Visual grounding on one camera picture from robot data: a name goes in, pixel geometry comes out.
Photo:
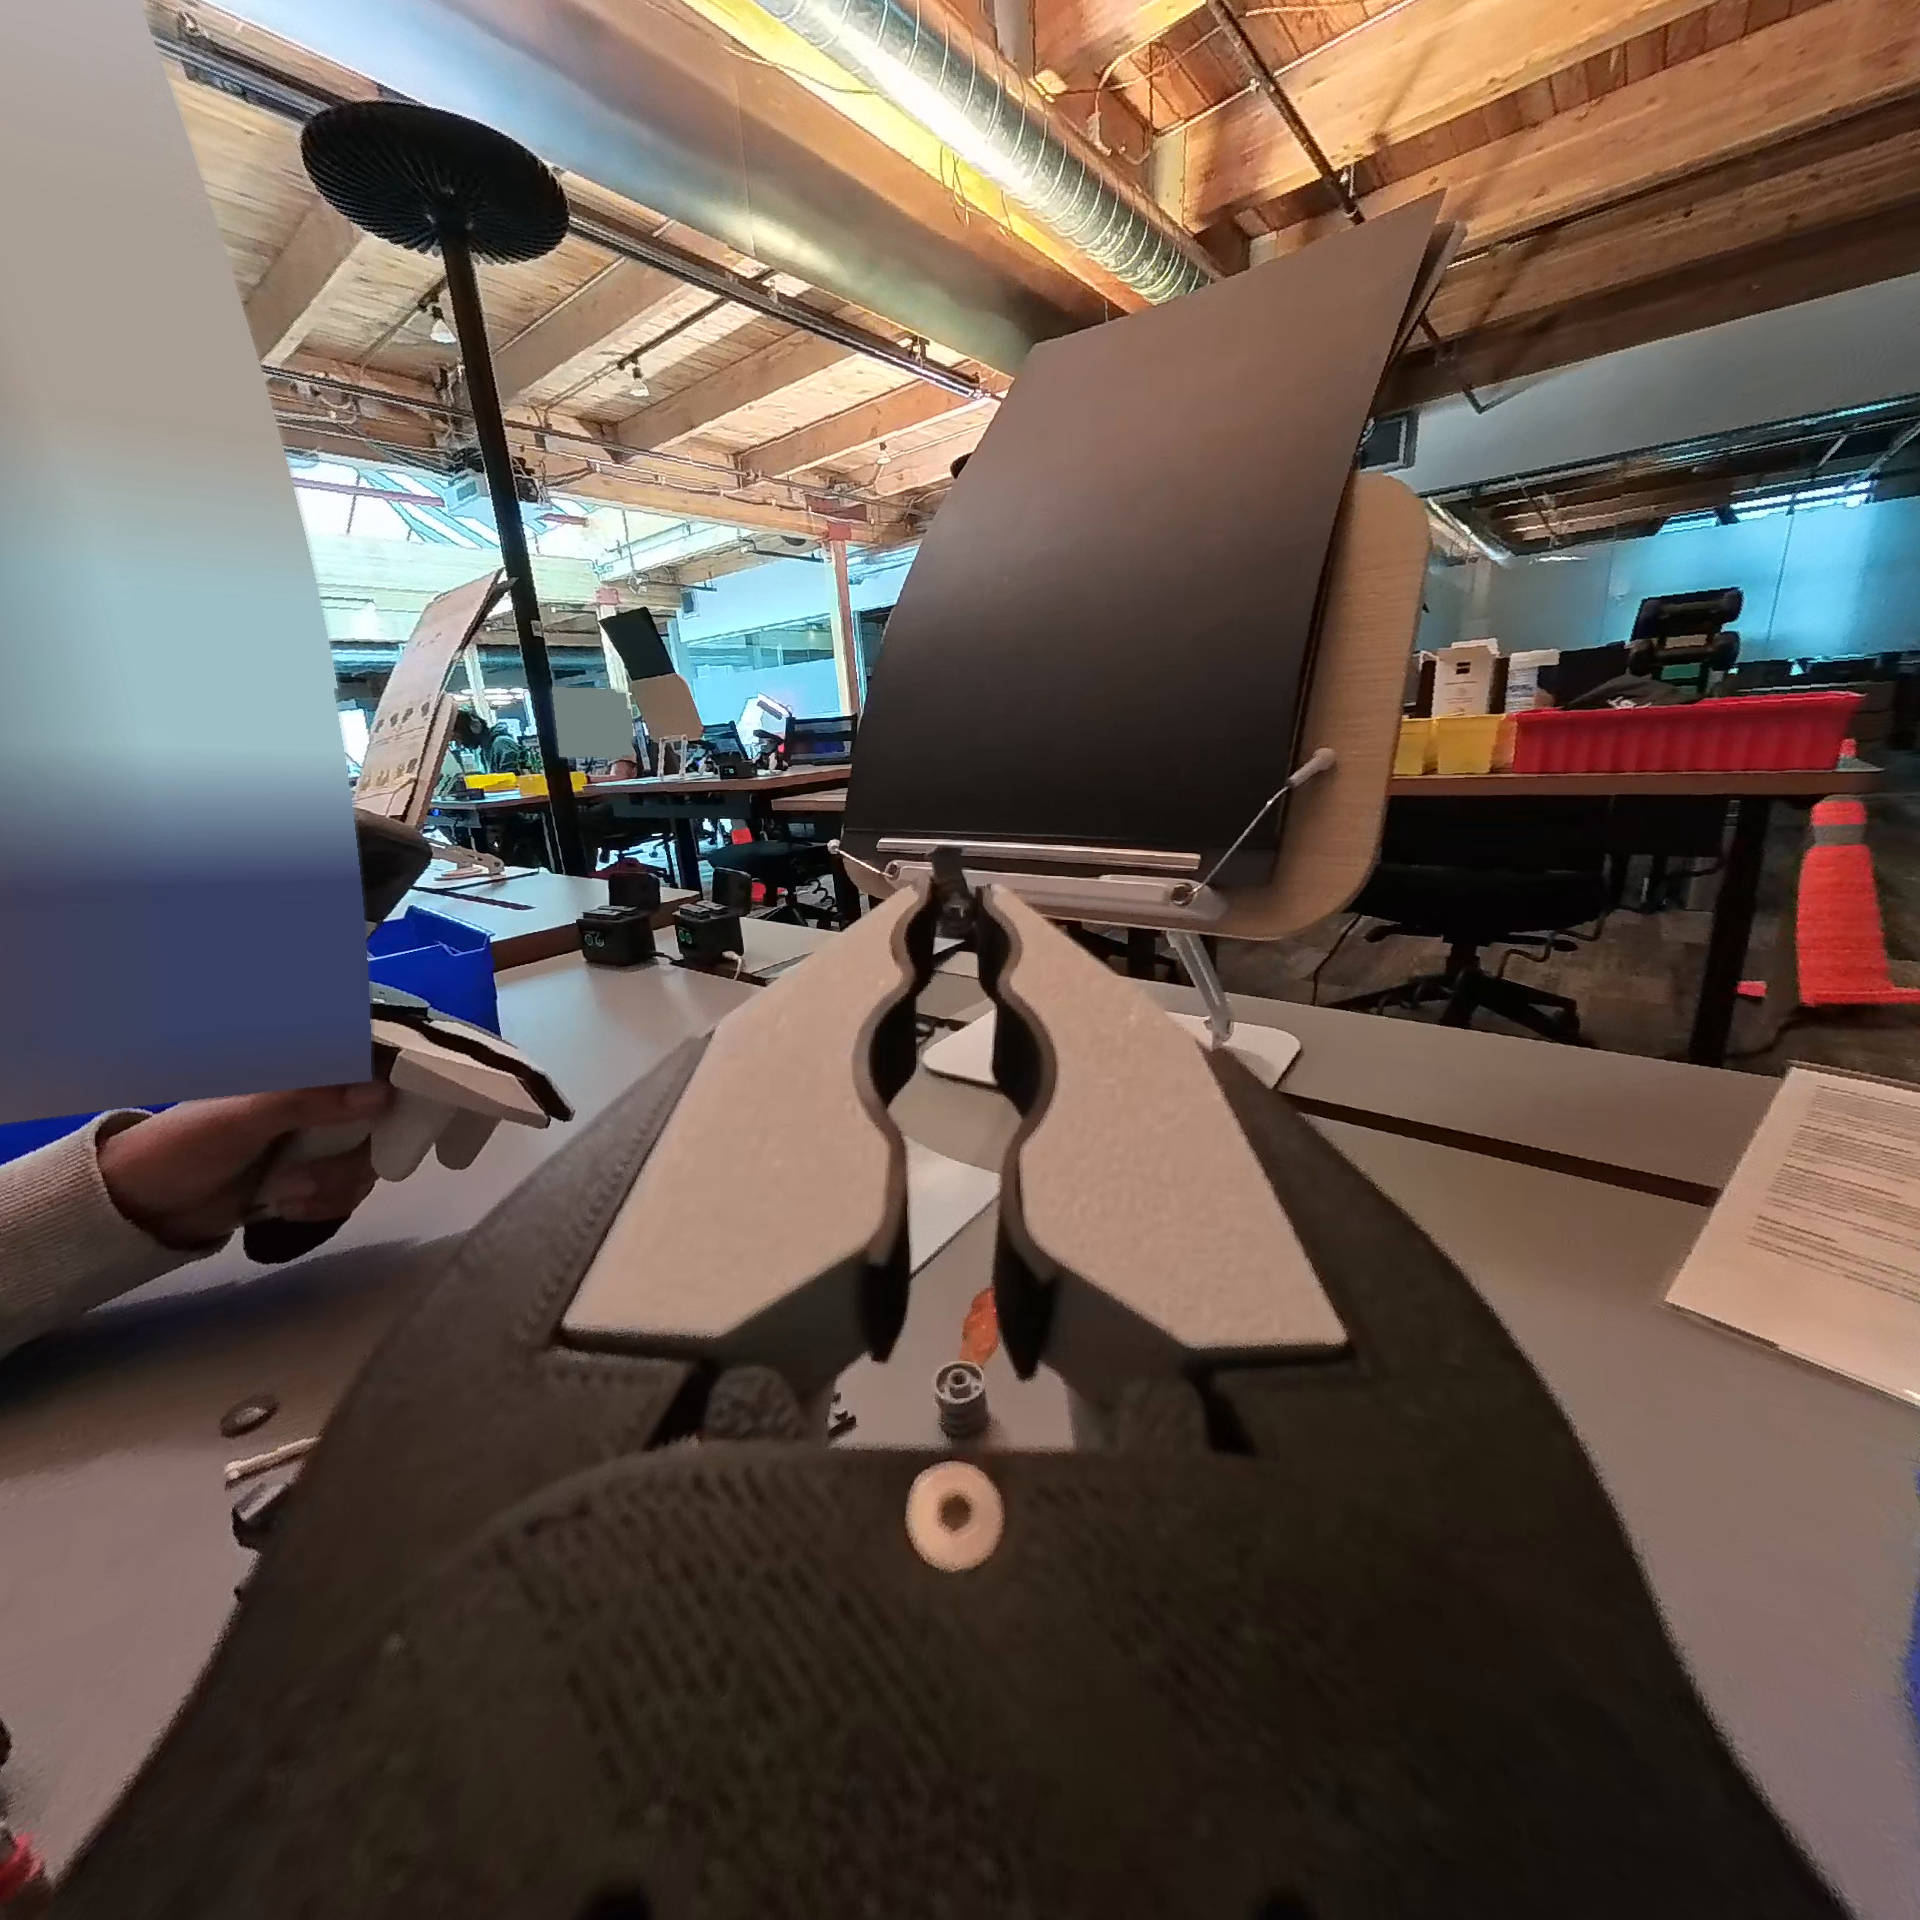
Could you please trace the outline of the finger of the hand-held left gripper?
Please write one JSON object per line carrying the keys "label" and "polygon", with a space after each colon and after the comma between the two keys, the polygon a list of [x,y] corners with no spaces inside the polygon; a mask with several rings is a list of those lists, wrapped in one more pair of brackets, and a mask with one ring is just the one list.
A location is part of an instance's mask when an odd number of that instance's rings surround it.
{"label": "finger of the hand-held left gripper", "polygon": [[423,1164],[463,1170],[503,1124],[543,1131],[553,1123],[538,1067],[511,1051],[404,1050],[389,1074],[392,1103],[376,1121],[376,1178],[402,1183]]}
{"label": "finger of the hand-held left gripper", "polygon": [[531,1055],[482,1026],[439,1014],[409,995],[377,991],[370,1014],[372,1039],[394,1054],[392,1083],[400,1090],[447,1095],[503,1118],[575,1116]]}

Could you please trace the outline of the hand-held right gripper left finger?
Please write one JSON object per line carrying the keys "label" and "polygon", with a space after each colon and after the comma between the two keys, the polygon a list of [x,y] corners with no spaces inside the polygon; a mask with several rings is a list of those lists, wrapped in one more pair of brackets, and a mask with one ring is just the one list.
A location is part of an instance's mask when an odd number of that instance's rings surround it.
{"label": "hand-held right gripper left finger", "polygon": [[561,1325],[666,1357],[890,1357],[916,996],[939,908],[880,903],[714,1029]]}

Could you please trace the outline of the lego instruction booklet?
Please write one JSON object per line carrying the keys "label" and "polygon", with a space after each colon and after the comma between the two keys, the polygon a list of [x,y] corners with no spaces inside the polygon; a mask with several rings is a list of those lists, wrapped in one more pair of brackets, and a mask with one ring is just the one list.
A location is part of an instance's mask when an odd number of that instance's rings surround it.
{"label": "lego instruction booklet", "polygon": [[955,1234],[996,1204],[1002,1178],[908,1138],[904,1187],[906,1271],[916,1278]]}

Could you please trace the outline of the person's left hand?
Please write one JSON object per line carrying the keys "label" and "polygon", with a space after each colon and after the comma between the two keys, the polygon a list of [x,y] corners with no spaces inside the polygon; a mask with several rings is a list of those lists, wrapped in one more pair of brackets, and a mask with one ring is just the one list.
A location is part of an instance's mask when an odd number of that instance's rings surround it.
{"label": "person's left hand", "polygon": [[[205,1251],[255,1215],[337,1226],[376,1187],[368,1131],[392,1107],[387,1083],[188,1100],[101,1131],[96,1164],[116,1212],[159,1243]],[[351,1147],[282,1164],[282,1143],[348,1130]]]}

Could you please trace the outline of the blue plastic bin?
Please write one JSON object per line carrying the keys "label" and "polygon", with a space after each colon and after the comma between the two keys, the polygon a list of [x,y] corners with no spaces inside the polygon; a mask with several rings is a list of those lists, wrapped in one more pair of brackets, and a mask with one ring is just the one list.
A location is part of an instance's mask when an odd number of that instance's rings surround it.
{"label": "blue plastic bin", "polygon": [[467,921],[404,908],[368,933],[368,974],[443,1018],[498,1033],[491,939]]}

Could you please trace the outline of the wooden sign board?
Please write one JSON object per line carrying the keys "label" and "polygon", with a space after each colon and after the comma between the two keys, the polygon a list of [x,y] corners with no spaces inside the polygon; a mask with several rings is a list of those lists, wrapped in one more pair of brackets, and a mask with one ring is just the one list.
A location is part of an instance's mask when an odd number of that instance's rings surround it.
{"label": "wooden sign board", "polygon": [[357,814],[420,827],[442,779],[453,722],[449,676],[508,589],[497,567],[420,612],[381,691],[352,789]]}

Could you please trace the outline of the background wooden desk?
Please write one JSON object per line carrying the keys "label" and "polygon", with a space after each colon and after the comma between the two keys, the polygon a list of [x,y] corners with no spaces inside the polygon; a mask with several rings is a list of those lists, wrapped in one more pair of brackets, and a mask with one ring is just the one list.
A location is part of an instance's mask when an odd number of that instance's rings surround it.
{"label": "background wooden desk", "polygon": [[847,785],[847,763],[783,774],[589,779],[575,797],[583,837],[577,861],[561,851],[546,797],[467,794],[434,799],[427,819],[469,845],[581,878],[600,873],[601,855],[663,842],[668,879],[683,891],[707,895],[705,871],[741,871],[753,878],[754,901],[792,905],[812,883],[828,883],[844,918],[856,913],[856,895],[831,853],[831,797]]}

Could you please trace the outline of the background stand with board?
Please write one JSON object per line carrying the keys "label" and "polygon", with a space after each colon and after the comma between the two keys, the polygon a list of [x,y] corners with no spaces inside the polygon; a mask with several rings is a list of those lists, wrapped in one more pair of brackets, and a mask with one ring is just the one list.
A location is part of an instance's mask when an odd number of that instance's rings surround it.
{"label": "background stand with board", "polygon": [[705,738],[705,721],[668,653],[655,612],[611,612],[601,620],[601,634],[629,685],[635,727],[634,774],[683,778]]}

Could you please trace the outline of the black board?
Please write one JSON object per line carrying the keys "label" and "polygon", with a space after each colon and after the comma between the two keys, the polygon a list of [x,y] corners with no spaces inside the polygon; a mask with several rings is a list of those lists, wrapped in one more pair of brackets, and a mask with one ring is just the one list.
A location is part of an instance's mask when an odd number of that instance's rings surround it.
{"label": "black board", "polygon": [[1250,879],[1308,757],[1329,555],[1440,197],[1036,348],[935,511],[842,849]]}

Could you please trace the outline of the printed paper sheet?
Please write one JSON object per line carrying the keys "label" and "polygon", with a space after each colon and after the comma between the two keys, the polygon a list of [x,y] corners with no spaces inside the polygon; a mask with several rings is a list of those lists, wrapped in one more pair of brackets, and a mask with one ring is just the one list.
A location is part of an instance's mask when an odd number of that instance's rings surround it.
{"label": "printed paper sheet", "polygon": [[1916,1406],[1916,1083],[1791,1067],[1667,1303]]}

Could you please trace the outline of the red plastic bin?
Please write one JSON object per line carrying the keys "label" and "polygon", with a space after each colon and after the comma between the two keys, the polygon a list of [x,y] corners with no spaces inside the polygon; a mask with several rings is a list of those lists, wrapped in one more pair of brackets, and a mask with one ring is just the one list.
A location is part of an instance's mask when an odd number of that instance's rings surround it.
{"label": "red plastic bin", "polygon": [[1769,693],[1693,705],[1524,711],[1512,773],[1769,774],[1828,773],[1857,734],[1855,691]]}

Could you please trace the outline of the orange traffic cone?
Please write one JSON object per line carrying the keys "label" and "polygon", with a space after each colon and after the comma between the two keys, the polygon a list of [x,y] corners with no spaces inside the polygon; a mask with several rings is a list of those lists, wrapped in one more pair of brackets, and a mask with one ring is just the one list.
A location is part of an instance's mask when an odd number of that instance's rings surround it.
{"label": "orange traffic cone", "polygon": [[1793,958],[1796,999],[1810,1010],[1919,1004],[1919,989],[1890,970],[1861,799],[1825,797],[1810,810],[1795,891]]}

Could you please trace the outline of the black chair with headrest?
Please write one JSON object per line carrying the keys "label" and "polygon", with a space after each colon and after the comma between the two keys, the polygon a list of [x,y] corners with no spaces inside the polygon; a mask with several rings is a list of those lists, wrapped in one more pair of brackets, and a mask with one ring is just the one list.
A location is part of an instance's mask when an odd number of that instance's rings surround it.
{"label": "black chair with headrest", "polygon": [[1652,594],[1639,603],[1626,675],[1658,705],[1712,698],[1739,660],[1739,588]]}

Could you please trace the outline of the black floor lamp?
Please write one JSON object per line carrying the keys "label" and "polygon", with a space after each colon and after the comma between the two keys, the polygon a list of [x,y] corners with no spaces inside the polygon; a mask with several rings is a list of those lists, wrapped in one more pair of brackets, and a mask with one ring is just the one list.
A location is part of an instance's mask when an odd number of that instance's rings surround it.
{"label": "black floor lamp", "polygon": [[570,203],[553,171],[519,142],[418,102],[341,102],[303,130],[311,183],[361,233],[439,253],[459,346],[476,441],[508,571],[519,655],[546,779],[552,842],[567,875],[587,873],[572,766],[561,750],[556,689],[544,646],[521,495],[500,412],[476,262],[525,262],[570,233]]}

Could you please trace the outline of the silver air duct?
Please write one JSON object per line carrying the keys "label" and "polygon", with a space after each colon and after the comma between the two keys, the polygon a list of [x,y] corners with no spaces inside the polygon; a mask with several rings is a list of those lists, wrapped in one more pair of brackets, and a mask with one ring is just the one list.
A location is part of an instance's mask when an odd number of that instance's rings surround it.
{"label": "silver air duct", "polygon": [[1163,305],[1220,276],[1185,229],[1061,125],[1043,97],[972,29],[908,2],[763,2],[761,10],[1145,301]]}

